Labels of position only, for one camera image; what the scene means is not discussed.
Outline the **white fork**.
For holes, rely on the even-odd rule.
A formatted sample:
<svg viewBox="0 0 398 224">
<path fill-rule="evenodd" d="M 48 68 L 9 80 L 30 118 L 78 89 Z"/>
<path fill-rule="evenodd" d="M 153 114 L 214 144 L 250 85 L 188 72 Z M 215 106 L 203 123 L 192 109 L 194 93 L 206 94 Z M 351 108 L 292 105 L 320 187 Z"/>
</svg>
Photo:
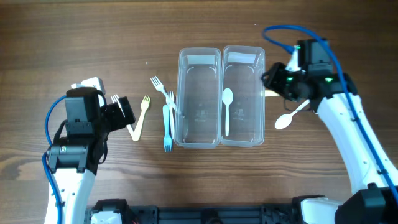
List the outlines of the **white fork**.
<svg viewBox="0 0 398 224">
<path fill-rule="evenodd" d="M 125 116 L 123 108 L 122 108 L 121 103 L 119 101 L 119 96 L 118 95 L 113 95 L 113 96 L 111 96 L 111 99 L 112 99 L 113 103 L 117 103 L 118 104 L 118 106 L 120 107 L 120 109 L 122 111 L 123 116 Z M 131 135 L 131 138 L 134 139 L 134 130 L 133 130 L 132 126 L 130 124 L 127 124 L 126 127 L 127 127 L 127 130 L 129 131 L 129 134 Z"/>
<path fill-rule="evenodd" d="M 168 95 L 168 101 L 167 104 L 169 106 L 169 112 L 170 112 L 170 133 L 172 139 L 174 139 L 174 134 L 175 134 L 175 124 L 174 124 L 174 93 L 172 91 L 167 92 Z"/>
</svg>

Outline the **yellow plastic spoon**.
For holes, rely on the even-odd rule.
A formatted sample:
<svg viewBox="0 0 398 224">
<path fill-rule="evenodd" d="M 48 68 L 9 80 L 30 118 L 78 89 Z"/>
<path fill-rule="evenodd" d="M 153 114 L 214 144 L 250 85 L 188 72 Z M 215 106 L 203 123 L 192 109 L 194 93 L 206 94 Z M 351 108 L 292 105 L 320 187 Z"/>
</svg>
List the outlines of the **yellow plastic spoon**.
<svg viewBox="0 0 398 224">
<path fill-rule="evenodd" d="M 271 96 L 278 96 L 279 95 L 278 93 L 276 93 L 276 92 L 274 92 L 272 90 L 265 90 L 264 93 L 265 93 L 265 97 L 271 97 Z"/>
</svg>

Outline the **yellow plastic fork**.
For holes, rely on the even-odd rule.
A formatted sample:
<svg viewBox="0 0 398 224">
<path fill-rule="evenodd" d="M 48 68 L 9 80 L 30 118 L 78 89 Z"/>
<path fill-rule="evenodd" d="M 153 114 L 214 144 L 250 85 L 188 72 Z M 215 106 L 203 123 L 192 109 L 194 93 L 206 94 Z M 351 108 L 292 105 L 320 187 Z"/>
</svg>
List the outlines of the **yellow plastic fork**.
<svg viewBox="0 0 398 224">
<path fill-rule="evenodd" d="M 144 118 L 146 115 L 146 111 L 149 109 L 149 106 L 150 106 L 150 96 L 146 95 L 141 102 L 141 113 L 140 113 L 138 122 L 136 124 L 136 128 L 134 130 L 134 135 L 132 137 L 133 141 L 140 140 L 141 133 L 142 133 L 142 127 L 143 127 L 143 123 L 144 123 Z"/>
</svg>

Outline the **white spoon bottom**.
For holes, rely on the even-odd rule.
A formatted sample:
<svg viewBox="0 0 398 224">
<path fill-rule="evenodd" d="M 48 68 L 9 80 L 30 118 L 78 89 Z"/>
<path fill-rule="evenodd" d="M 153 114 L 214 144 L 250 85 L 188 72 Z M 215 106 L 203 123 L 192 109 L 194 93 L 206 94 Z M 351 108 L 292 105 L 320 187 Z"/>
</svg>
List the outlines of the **white spoon bottom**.
<svg viewBox="0 0 398 224">
<path fill-rule="evenodd" d="M 283 114 L 281 115 L 275 122 L 274 127 L 276 129 L 284 129 L 286 127 L 288 127 L 291 122 L 292 122 L 292 118 L 293 116 L 302 111 L 306 106 L 308 106 L 310 103 L 310 100 L 305 100 L 300 106 L 298 106 L 295 110 L 293 110 L 291 113 L 288 114 Z"/>
</svg>

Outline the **white spoon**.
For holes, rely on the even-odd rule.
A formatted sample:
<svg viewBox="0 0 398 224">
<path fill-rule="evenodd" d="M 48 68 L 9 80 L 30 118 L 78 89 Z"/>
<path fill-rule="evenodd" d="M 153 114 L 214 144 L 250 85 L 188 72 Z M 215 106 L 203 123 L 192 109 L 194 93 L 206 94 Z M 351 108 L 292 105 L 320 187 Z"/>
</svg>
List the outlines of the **white spoon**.
<svg viewBox="0 0 398 224">
<path fill-rule="evenodd" d="M 295 110 L 293 110 L 291 113 L 288 114 L 283 114 L 281 115 L 275 122 L 274 127 L 276 129 L 284 129 L 286 127 L 288 127 L 291 122 L 292 122 L 292 118 L 293 116 L 302 111 L 306 106 L 308 106 L 310 103 L 310 100 L 305 100 L 300 106 L 298 106 Z"/>
<path fill-rule="evenodd" d="M 230 88 L 225 88 L 222 93 L 222 102 L 226 107 L 225 113 L 225 136 L 229 136 L 229 106 L 233 102 L 233 92 Z"/>
</svg>

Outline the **white fork angled top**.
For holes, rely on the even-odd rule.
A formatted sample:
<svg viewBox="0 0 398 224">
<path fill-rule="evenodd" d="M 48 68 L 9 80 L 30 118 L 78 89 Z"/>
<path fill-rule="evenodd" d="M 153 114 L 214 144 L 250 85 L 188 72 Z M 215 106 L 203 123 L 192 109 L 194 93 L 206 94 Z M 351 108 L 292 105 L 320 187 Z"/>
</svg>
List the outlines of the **white fork angled top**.
<svg viewBox="0 0 398 224">
<path fill-rule="evenodd" d="M 165 96 L 166 102 L 169 103 L 171 108 L 175 109 L 176 104 L 172 101 L 171 97 L 167 94 L 163 83 L 157 78 L 157 76 L 151 77 L 150 80 L 151 80 L 152 84 L 154 85 L 155 89 L 157 91 L 161 92 Z"/>
</svg>

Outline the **light blue plastic fork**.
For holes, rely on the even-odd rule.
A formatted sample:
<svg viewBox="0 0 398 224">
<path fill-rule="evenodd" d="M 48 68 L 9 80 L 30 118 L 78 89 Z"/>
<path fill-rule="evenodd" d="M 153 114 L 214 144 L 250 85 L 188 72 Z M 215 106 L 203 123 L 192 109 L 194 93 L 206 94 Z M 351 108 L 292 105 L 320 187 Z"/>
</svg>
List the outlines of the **light blue plastic fork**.
<svg viewBox="0 0 398 224">
<path fill-rule="evenodd" d="M 163 105 L 162 108 L 163 112 L 163 119 L 164 119 L 164 129 L 165 129 L 165 136 L 164 136 L 164 150 L 165 152 L 172 151 L 172 137 L 170 135 L 170 112 L 169 107 L 167 105 Z"/>
</svg>

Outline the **white spoon top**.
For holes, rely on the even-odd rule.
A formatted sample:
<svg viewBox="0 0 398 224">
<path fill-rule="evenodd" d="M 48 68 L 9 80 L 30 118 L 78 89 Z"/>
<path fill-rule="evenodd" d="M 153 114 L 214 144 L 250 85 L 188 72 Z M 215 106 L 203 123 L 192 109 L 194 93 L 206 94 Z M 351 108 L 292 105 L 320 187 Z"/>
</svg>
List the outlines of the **white spoon top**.
<svg viewBox="0 0 398 224">
<path fill-rule="evenodd" d="M 222 93 L 222 102 L 226 107 L 225 113 L 225 136 L 229 136 L 229 106 L 233 102 L 233 92 L 230 88 L 225 88 Z"/>
</svg>

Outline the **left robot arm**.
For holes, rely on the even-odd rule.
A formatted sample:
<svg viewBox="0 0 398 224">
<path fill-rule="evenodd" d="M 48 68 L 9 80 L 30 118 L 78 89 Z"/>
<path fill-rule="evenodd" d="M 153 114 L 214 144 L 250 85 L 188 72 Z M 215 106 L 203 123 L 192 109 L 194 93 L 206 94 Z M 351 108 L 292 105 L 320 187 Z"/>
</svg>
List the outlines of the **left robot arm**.
<svg viewBox="0 0 398 224">
<path fill-rule="evenodd" d="M 68 90 L 60 97 L 67 118 L 42 156 L 49 182 L 46 223 L 83 223 L 98 166 L 108 155 L 111 132 L 135 123 L 127 97 L 108 104 L 94 87 Z"/>
</svg>

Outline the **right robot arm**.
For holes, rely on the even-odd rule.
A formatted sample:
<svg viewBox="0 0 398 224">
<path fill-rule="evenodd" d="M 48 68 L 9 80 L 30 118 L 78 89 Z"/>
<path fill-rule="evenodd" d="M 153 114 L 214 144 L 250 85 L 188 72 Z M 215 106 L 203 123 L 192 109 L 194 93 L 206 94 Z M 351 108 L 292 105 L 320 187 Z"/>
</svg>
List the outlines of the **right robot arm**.
<svg viewBox="0 0 398 224">
<path fill-rule="evenodd" d="M 297 223 L 397 223 L 397 169 L 364 114 L 347 74 L 334 71 L 328 41 L 300 40 L 287 65 L 275 63 L 261 80 L 286 100 L 306 99 L 331 133 L 351 184 L 345 202 L 322 195 L 295 197 Z"/>
</svg>

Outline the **right clear plastic container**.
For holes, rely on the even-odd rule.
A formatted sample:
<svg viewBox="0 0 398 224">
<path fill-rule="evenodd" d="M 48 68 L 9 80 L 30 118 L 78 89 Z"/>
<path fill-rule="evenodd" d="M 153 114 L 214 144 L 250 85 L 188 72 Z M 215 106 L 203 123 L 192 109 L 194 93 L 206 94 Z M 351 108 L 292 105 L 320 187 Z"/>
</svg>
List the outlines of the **right clear plastic container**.
<svg viewBox="0 0 398 224">
<path fill-rule="evenodd" d="M 264 142 L 265 96 L 261 77 L 266 69 L 261 47 L 229 45 L 223 51 L 223 89 L 233 100 L 222 104 L 221 137 L 225 146 L 253 147 Z"/>
</svg>

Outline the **clear plastic container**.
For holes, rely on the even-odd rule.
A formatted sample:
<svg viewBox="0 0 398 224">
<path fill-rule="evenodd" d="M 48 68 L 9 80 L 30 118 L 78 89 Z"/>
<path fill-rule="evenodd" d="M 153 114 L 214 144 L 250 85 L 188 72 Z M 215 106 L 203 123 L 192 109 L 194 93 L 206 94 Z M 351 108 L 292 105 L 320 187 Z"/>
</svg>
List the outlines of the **clear plastic container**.
<svg viewBox="0 0 398 224">
<path fill-rule="evenodd" d="M 223 89 L 233 100 L 222 104 L 221 137 L 225 146 L 253 147 L 264 142 L 265 96 L 261 77 L 266 69 L 261 47 L 229 45 L 223 51 Z"/>
<path fill-rule="evenodd" d="M 184 148 L 213 149 L 219 144 L 220 63 L 217 48 L 180 51 L 175 112 L 175 143 Z"/>
</svg>

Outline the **left clear plastic container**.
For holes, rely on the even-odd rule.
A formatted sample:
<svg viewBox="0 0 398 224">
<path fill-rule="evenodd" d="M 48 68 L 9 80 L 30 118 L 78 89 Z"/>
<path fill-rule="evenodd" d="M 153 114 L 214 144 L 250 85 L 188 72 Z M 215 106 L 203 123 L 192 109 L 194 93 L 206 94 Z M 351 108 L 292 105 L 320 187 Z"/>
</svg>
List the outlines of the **left clear plastic container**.
<svg viewBox="0 0 398 224">
<path fill-rule="evenodd" d="M 175 112 L 175 143 L 184 148 L 213 149 L 219 144 L 220 63 L 217 48 L 180 51 Z"/>
</svg>

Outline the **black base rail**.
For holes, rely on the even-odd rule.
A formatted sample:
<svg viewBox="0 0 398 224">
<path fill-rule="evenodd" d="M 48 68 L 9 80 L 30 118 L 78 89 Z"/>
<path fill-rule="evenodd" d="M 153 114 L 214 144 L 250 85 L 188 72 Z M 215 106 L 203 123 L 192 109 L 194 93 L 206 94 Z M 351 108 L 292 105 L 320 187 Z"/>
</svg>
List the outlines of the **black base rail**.
<svg viewBox="0 0 398 224">
<path fill-rule="evenodd" d="M 158 208 L 132 206 L 130 208 L 140 224 L 205 223 L 219 218 L 223 223 L 290 224 L 303 223 L 298 208 L 289 204 L 261 206 Z"/>
</svg>

